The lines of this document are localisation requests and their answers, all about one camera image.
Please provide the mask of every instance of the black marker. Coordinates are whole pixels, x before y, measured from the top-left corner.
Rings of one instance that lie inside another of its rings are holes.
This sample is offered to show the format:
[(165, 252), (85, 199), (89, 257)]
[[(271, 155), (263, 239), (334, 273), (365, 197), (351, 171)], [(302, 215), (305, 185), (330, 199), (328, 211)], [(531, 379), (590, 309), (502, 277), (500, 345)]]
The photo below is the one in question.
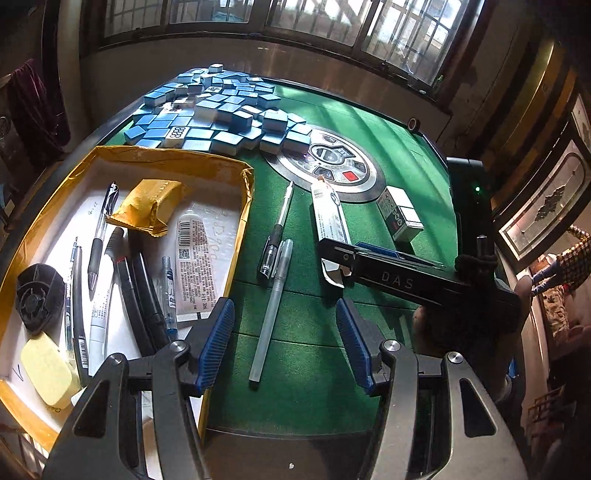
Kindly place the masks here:
[(142, 314), (139, 310), (138, 299), (135, 295), (135, 286), (129, 260), (123, 257), (117, 261), (117, 273), (119, 274), (119, 287), (123, 297), (123, 307), (127, 313), (127, 319), (134, 333), (135, 343), (138, 345), (141, 356), (150, 356), (156, 353), (152, 340), (146, 331)]
[(168, 338), (166, 322), (162, 314), (162, 308), (156, 296), (154, 283), (150, 277), (150, 272), (146, 267), (144, 256), (141, 252), (137, 253), (131, 260), (134, 269), (135, 286), (137, 287), (137, 296), (139, 309), (142, 312), (144, 325), (152, 339), (152, 344), (156, 350), (170, 343)]

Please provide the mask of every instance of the pen cap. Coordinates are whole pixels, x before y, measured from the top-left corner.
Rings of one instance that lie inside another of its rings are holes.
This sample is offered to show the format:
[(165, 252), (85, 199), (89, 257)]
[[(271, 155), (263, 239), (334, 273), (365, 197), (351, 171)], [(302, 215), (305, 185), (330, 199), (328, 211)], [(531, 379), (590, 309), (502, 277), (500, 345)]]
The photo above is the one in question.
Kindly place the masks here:
[(275, 272), (275, 280), (285, 281), (287, 278), (287, 270), (290, 267), (291, 251), (293, 250), (294, 242), (291, 239), (283, 240), (279, 248), (279, 258), (277, 259), (277, 271)]

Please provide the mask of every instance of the red cloth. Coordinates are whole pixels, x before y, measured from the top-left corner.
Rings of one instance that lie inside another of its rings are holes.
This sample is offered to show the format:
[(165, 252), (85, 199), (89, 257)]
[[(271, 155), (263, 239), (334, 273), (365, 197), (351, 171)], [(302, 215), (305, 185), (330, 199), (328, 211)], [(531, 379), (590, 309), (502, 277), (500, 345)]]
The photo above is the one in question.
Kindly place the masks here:
[(63, 145), (57, 136), (56, 116), (33, 60), (27, 60), (12, 73), (7, 88), (12, 123), (24, 143), (31, 164), (41, 171), (60, 158)]

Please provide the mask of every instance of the red button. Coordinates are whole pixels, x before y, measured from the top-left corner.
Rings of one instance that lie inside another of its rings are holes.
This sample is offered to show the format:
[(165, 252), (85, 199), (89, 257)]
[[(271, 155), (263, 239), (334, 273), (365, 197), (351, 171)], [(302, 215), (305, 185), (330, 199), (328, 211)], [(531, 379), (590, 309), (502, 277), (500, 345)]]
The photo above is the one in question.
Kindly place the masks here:
[(355, 173), (353, 173), (352, 171), (346, 171), (343, 173), (343, 177), (345, 177), (347, 180), (349, 181), (356, 181), (359, 180), (359, 177), (357, 175), (355, 175)]

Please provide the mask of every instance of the cardboard box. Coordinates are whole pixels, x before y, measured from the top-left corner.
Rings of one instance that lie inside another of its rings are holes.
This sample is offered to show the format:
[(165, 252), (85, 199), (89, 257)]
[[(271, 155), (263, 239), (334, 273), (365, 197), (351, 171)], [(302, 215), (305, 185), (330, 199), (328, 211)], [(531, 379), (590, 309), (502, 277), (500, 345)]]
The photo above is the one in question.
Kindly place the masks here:
[(379, 196), (378, 208), (394, 241), (410, 242), (423, 230), (423, 224), (403, 189), (386, 187)]

